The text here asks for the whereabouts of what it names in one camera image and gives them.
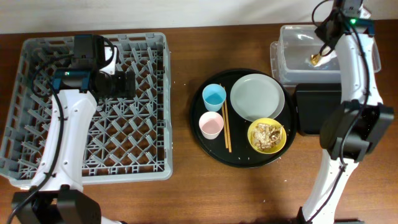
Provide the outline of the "light blue plastic cup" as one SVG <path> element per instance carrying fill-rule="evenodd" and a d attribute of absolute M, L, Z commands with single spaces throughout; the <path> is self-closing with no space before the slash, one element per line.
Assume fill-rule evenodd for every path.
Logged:
<path fill-rule="evenodd" d="M 210 84 L 204 88 L 202 98 L 208 111 L 219 111 L 226 100 L 226 90 L 221 85 Z"/>

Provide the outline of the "pink plastic cup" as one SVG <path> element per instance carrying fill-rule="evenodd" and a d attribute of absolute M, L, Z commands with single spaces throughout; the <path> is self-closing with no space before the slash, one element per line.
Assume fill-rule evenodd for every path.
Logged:
<path fill-rule="evenodd" d="M 224 128 L 223 117 L 214 111 L 203 113 L 198 124 L 202 135 L 209 140 L 217 138 Z"/>

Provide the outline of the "food scraps pile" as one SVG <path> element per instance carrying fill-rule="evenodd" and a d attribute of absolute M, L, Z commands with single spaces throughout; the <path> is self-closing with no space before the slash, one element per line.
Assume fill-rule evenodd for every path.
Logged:
<path fill-rule="evenodd" d="M 270 152 L 276 147 L 283 136 L 283 127 L 266 123 L 258 123 L 251 131 L 251 144 L 261 152 Z"/>

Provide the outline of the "yellow plastic bowl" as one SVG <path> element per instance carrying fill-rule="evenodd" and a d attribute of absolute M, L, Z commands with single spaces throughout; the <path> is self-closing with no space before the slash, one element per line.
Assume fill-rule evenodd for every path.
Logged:
<path fill-rule="evenodd" d="M 279 151 L 285 146 L 285 144 L 286 144 L 286 142 L 287 142 L 287 134 L 286 134 L 286 132 L 285 132 L 284 127 L 283 127 L 283 136 L 282 136 L 281 142 L 280 142 L 278 145 L 276 145 L 276 147 L 273 147 L 273 148 L 271 149 L 270 152 L 261 152 L 261 151 L 258 151 L 258 150 L 251 144 L 251 131 L 255 128 L 255 126 L 256 126 L 258 123 L 266 123 L 266 124 L 271 124 L 271 125 L 282 126 L 282 127 L 283 127 L 283 125 L 281 125 L 278 121 L 276 121 L 276 120 L 274 120 L 274 119 L 270 119 L 270 118 L 261 118 L 261 119 L 255 120 L 254 122 L 251 123 L 251 125 L 249 126 L 249 129 L 248 129 L 248 141 L 249 141 L 251 147 L 252 147 L 255 151 L 257 151 L 257 152 L 259 152 L 259 153 L 261 153 L 261 154 L 274 154 L 274 153 L 279 152 Z"/>

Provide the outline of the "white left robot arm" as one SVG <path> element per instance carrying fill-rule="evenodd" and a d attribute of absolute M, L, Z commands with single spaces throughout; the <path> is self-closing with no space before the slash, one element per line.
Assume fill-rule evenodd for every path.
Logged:
<path fill-rule="evenodd" d="M 52 100 L 44 154 L 29 190 L 16 192 L 7 222 L 111 223 L 99 204 L 83 193 L 82 165 L 87 134 L 98 101 L 134 98 L 134 72 L 116 70 L 118 50 L 101 35 L 74 37 L 72 54 L 53 57 L 38 67 L 35 80 L 49 65 L 69 59 L 68 68 L 47 77 Z"/>

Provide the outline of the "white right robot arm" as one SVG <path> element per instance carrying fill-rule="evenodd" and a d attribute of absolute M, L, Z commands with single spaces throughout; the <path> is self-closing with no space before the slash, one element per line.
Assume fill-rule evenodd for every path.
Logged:
<path fill-rule="evenodd" d="M 334 223 L 345 185 L 394 120 L 378 92 L 373 68 L 374 22 L 363 19 L 362 1 L 334 0 L 328 17 L 315 29 L 336 52 L 341 74 L 341 104 L 320 130 L 322 162 L 313 190 L 299 208 L 297 223 Z"/>

